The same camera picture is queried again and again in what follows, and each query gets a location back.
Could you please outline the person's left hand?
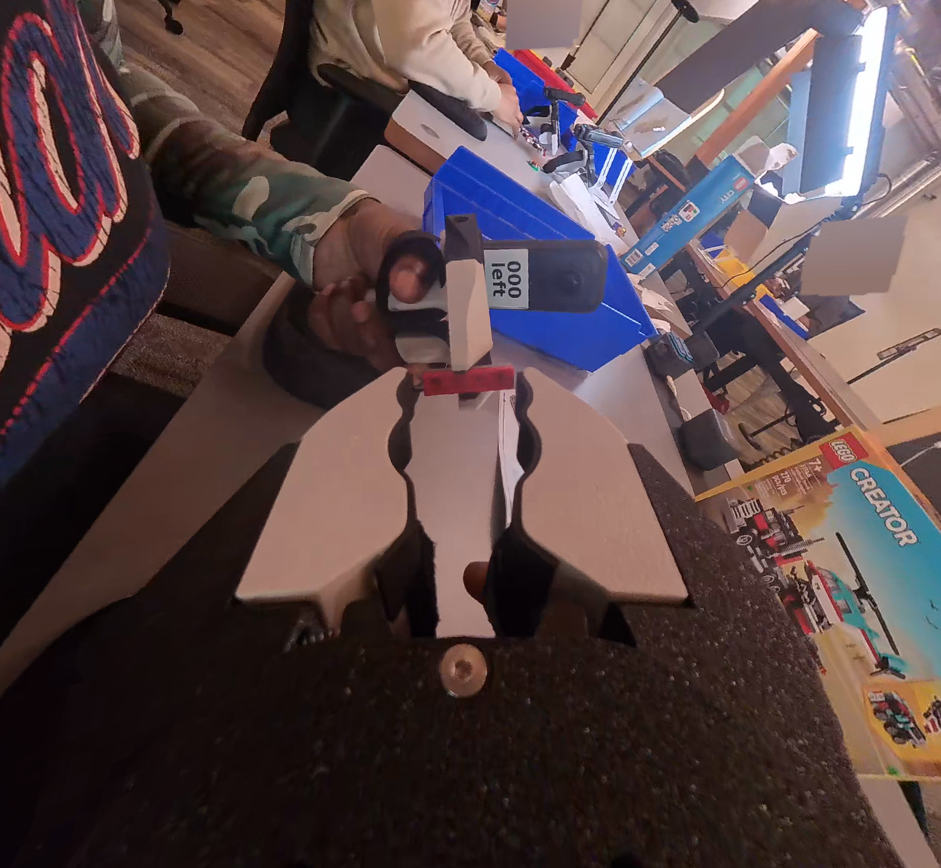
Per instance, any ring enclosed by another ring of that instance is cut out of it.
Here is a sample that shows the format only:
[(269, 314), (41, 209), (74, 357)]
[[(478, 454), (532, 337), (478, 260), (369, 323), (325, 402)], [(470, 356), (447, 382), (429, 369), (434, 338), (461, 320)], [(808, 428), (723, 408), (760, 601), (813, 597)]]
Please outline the person's left hand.
[(404, 362), (370, 291), (389, 245), (412, 231), (421, 231), (420, 220), (365, 198), (315, 248), (308, 308), (312, 333), (328, 349), (364, 359), (379, 373)]

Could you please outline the black quilted pad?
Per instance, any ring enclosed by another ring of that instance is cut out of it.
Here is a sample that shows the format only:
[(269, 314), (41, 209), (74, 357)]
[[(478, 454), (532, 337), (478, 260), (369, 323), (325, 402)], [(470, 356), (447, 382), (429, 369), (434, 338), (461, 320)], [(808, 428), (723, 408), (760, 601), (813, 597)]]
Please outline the black quilted pad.
[(323, 411), (380, 375), (403, 368), (391, 331), (362, 277), (315, 291), (292, 286), (265, 334), (263, 364), (285, 392)]

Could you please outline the blue lego box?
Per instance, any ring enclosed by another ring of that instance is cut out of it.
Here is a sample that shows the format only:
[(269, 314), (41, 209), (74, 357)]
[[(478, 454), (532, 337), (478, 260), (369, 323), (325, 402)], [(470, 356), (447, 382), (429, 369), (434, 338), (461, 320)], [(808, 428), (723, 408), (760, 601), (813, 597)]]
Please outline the blue lego box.
[(619, 262), (627, 273), (646, 278), (712, 226), (761, 175), (777, 169), (774, 150), (761, 140), (750, 141), (727, 156), (648, 230)]

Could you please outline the spare gripper on stand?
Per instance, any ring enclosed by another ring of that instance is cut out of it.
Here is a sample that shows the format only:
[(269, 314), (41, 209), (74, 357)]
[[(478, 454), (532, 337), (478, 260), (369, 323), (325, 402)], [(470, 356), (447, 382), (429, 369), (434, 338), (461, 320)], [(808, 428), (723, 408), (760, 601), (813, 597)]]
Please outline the spare gripper on stand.
[[(598, 167), (605, 172), (608, 171), (605, 167), (609, 168), (614, 163), (618, 151), (625, 144), (624, 137), (619, 133), (606, 132), (591, 123), (575, 123), (571, 128), (571, 133), (583, 151), (585, 175), (590, 182), (598, 180)], [(601, 164), (595, 161), (595, 152), (598, 147), (605, 149)]]
[(574, 145), (572, 129), (585, 98), (582, 93), (549, 85), (544, 87), (544, 97), (541, 108), (545, 114), (539, 124), (538, 141), (547, 155), (556, 156), (562, 148), (571, 149)]

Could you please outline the red lego brick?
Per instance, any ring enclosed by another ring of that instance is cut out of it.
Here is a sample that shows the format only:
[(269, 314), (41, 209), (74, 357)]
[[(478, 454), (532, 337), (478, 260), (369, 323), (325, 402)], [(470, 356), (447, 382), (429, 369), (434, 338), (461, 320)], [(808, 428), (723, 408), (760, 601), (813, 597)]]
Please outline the red lego brick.
[(432, 368), (421, 374), (421, 390), (427, 396), (479, 395), (512, 389), (515, 381), (511, 366), (479, 366), (465, 371)]

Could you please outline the person's black lettered sweater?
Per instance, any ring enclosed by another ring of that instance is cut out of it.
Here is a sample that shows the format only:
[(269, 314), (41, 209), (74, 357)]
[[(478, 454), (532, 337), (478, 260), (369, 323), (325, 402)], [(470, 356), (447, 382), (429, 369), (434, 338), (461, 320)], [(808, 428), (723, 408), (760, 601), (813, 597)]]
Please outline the person's black lettered sweater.
[(78, 0), (1, 0), (1, 481), (164, 292), (166, 228), (119, 75)]

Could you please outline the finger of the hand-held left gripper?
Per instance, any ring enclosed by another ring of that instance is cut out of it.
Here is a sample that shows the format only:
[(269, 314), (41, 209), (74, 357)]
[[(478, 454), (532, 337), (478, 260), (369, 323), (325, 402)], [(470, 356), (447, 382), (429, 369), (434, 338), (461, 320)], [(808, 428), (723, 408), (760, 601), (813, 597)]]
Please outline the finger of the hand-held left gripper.
[(458, 260), (445, 270), (450, 364), (454, 371), (468, 371), (493, 345), (485, 268), (476, 260)]

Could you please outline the yellow lego box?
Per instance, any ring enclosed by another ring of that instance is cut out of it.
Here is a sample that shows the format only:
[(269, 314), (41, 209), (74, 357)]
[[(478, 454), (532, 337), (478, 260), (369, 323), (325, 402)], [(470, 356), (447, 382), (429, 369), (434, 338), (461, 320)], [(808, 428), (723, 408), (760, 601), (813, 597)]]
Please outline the yellow lego box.
[(857, 772), (939, 782), (939, 514), (888, 450), (844, 428), (696, 502), (810, 641)]

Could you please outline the blue plastic bin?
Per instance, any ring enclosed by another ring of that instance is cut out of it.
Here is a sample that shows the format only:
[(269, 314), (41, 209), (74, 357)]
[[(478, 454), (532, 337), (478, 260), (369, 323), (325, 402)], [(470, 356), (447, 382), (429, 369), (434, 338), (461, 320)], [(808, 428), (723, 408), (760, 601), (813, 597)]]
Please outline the blue plastic bin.
[[(447, 216), (474, 215), (487, 241), (560, 241), (591, 238), (582, 227), (499, 169), (460, 146), (424, 192), (422, 227), (440, 235)], [(604, 297), (590, 313), (491, 310), (493, 329), (537, 352), (594, 372), (654, 337), (658, 331), (618, 262), (606, 256)]]

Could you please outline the dark grey cube device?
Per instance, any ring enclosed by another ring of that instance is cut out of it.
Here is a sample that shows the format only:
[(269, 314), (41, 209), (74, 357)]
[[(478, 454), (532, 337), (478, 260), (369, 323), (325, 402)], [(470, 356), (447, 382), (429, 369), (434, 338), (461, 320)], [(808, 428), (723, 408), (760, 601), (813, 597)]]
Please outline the dark grey cube device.
[(708, 472), (739, 458), (739, 448), (724, 415), (709, 408), (685, 420), (677, 431), (684, 459)]

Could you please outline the black office chair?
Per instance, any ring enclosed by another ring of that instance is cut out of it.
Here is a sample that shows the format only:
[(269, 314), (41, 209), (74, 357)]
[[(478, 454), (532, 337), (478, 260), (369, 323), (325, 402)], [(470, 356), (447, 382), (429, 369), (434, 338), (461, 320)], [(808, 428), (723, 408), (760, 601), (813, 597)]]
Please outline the black office chair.
[(242, 136), (255, 141), (265, 125), (270, 144), (289, 160), (328, 177), (352, 180), (372, 150), (384, 143), (388, 122), (403, 95), (335, 64), (311, 70), (314, 0), (285, 0), (283, 27), (272, 65), (248, 111)]

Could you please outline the blue bin with red bin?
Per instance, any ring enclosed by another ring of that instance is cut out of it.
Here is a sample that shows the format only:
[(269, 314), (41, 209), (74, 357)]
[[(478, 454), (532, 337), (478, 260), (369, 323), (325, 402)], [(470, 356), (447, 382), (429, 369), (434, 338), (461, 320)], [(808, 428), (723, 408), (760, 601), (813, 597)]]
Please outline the blue bin with red bin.
[(542, 122), (542, 115), (545, 111), (541, 105), (545, 103), (544, 87), (546, 85), (558, 88), (564, 88), (566, 91), (573, 91), (570, 86), (562, 80), (545, 80), (540, 73), (536, 72), (529, 65), (514, 57), (509, 51), (500, 49), (493, 57), (496, 65), (505, 71), (517, 91), (520, 101), (520, 109), (524, 115), (524, 122), (535, 132), (538, 133), (539, 124)]

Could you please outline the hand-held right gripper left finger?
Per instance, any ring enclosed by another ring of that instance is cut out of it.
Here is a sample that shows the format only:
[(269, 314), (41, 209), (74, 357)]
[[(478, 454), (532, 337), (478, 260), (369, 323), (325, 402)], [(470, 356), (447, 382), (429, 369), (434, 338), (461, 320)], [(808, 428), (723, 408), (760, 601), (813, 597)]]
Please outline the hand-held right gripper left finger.
[(394, 368), (303, 436), (235, 591), (244, 603), (311, 603), (340, 631), (350, 603), (377, 596), (403, 624), (421, 583), (422, 528), (406, 474), (417, 403)]

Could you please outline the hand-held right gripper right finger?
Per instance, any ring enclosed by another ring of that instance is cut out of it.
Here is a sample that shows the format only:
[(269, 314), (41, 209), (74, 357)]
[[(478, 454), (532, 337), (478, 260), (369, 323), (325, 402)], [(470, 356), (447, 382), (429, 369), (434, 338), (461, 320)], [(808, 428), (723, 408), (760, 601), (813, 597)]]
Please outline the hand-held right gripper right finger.
[(549, 620), (629, 635), (623, 608), (690, 604), (628, 441), (536, 368), (517, 376), (521, 468), (500, 533), (500, 634)]

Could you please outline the person's left forearm camouflage sleeve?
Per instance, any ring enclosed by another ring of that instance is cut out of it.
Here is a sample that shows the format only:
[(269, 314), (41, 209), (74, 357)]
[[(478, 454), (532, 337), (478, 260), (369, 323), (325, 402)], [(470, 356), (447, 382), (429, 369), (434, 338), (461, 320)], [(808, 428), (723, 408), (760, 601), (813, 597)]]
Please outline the person's left forearm camouflage sleeve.
[(317, 244), (360, 200), (376, 199), (231, 133), (135, 64), (121, 65), (119, 80), (161, 203), (312, 288)]

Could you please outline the bright light panel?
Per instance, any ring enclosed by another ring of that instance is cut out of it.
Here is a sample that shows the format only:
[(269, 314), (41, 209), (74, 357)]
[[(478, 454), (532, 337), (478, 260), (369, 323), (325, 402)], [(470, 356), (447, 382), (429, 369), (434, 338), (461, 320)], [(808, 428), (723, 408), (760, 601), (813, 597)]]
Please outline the bright light panel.
[(877, 180), (900, 4), (879, 6), (847, 36), (820, 36), (808, 71), (792, 81), (787, 138), (797, 150), (781, 170), (788, 203), (860, 199)]

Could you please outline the black battery charger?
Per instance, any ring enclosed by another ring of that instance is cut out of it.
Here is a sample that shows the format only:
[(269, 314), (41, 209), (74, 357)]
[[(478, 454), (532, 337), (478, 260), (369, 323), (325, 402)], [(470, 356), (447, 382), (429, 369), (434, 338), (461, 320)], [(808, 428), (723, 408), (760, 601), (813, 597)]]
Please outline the black battery charger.
[(720, 357), (713, 340), (705, 331), (681, 338), (673, 332), (651, 338), (644, 359), (652, 373), (662, 379), (679, 378), (688, 371), (701, 372), (715, 365)]

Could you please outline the black light stand pole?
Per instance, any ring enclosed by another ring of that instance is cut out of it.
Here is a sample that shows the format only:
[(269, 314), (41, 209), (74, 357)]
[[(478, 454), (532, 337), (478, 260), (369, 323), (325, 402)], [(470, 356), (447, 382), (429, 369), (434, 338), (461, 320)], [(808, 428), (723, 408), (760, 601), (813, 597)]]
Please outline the black light stand pole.
[[(585, 83), (586, 71), (577, 73), (572, 72), (572, 69), (584, 58), (586, 45), (591, 44), (594, 29), (604, 20), (608, 9), (609, 5), (605, 4), (599, 10), (582, 40), (572, 47), (566, 58), (558, 65), (560, 72), (572, 74), (582, 84)], [(629, 61), (633, 61), (633, 64), (628, 64), (628, 67), (634, 71), (639, 70), (679, 22), (696, 24), (699, 19), (700, 15), (692, 0), (656, 0), (643, 19), (632, 28), (630, 36), (625, 39), (620, 49), (612, 53), (612, 61), (606, 65), (604, 71), (608, 72), (614, 67), (624, 57), (627, 50), (630, 51)]]

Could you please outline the open lego instruction booklet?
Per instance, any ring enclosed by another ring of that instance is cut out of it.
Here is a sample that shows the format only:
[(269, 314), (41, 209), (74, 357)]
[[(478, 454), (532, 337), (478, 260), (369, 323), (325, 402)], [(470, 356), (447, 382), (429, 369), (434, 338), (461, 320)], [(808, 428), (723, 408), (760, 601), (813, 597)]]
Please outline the open lego instruction booklet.
[(505, 522), (512, 522), (516, 488), (524, 474), (519, 459), (520, 422), (516, 414), (516, 392), (502, 390), (499, 395), (498, 456), (503, 493)]

